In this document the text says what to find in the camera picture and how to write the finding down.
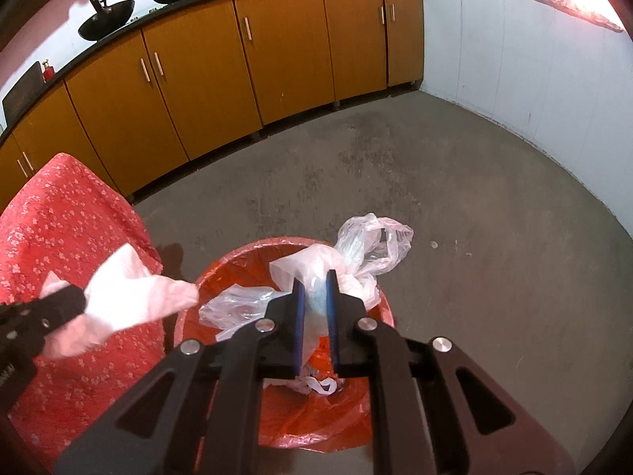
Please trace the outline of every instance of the black metal bracket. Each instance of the black metal bracket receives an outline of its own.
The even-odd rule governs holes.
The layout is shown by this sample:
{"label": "black metal bracket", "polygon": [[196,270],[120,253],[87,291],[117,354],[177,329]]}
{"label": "black metal bracket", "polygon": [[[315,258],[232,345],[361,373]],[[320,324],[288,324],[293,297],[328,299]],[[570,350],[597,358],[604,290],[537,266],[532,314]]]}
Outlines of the black metal bracket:
{"label": "black metal bracket", "polygon": [[5,415],[37,374],[44,338],[85,310],[74,285],[29,304],[0,305],[0,412]]}
{"label": "black metal bracket", "polygon": [[402,338],[328,274],[335,371],[369,377],[374,473],[575,475],[569,454],[447,338]]}

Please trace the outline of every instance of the red trash bin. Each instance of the red trash bin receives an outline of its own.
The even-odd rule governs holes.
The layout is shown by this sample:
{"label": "red trash bin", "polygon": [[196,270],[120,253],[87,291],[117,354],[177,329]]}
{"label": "red trash bin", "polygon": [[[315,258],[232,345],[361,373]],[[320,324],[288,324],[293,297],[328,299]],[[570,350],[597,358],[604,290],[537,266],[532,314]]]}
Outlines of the red trash bin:
{"label": "red trash bin", "polygon": [[[234,283],[242,287],[273,283],[268,264],[314,244],[314,239],[272,237],[233,250],[211,264],[197,279],[200,301],[178,314],[174,345],[195,338],[204,344],[215,342],[219,329],[198,322],[199,307]],[[379,304],[369,315],[393,326],[393,315],[382,291]],[[332,372],[327,338],[310,358],[323,377]],[[311,391],[302,395],[286,386],[268,386],[262,395],[259,444],[275,448],[305,448],[336,452],[366,445],[371,440],[369,386],[367,379],[346,379],[343,388],[323,396]]]}

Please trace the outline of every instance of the red bottle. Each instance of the red bottle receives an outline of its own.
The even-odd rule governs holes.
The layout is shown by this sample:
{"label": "red bottle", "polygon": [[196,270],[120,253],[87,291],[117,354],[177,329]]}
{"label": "red bottle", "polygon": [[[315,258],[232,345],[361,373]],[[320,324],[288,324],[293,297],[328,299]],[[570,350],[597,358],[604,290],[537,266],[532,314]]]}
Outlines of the red bottle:
{"label": "red bottle", "polygon": [[50,79],[53,78],[53,75],[55,74],[55,68],[48,65],[48,59],[46,59],[42,63],[42,66],[44,67],[44,80],[48,82]]}

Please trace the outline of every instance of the screw head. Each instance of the screw head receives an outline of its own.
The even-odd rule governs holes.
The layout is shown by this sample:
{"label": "screw head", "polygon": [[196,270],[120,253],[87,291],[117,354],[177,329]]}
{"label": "screw head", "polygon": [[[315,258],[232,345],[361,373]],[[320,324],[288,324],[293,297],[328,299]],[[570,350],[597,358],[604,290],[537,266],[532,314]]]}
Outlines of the screw head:
{"label": "screw head", "polygon": [[438,352],[448,352],[453,347],[453,342],[448,338],[435,338],[433,348]]}
{"label": "screw head", "polygon": [[180,351],[185,355],[193,355],[200,351],[200,343],[195,339],[188,339],[180,344]]}
{"label": "screw head", "polygon": [[362,331],[374,331],[377,326],[378,322],[373,318],[365,317],[358,320],[358,328]]}
{"label": "screw head", "polygon": [[260,332],[270,332],[275,328],[275,322],[269,318],[262,318],[255,322],[255,328]]}

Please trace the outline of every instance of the gray concrete floor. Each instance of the gray concrete floor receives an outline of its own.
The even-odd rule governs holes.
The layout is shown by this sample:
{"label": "gray concrete floor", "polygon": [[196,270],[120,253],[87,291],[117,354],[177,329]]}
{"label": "gray concrete floor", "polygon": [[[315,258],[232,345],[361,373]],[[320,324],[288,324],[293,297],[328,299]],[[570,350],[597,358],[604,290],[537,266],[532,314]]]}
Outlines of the gray concrete floor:
{"label": "gray concrete floor", "polygon": [[[188,280],[255,239],[334,242],[370,211],[407,223],[408,257],[379,277],[403,335],[455,340],[580,469],[631,402],[631,238],[564,169],[443,100],[416,91],[325,113],[135,208],[167,273]],[[261,455],[266,474],[371,471],[368,448]]]}

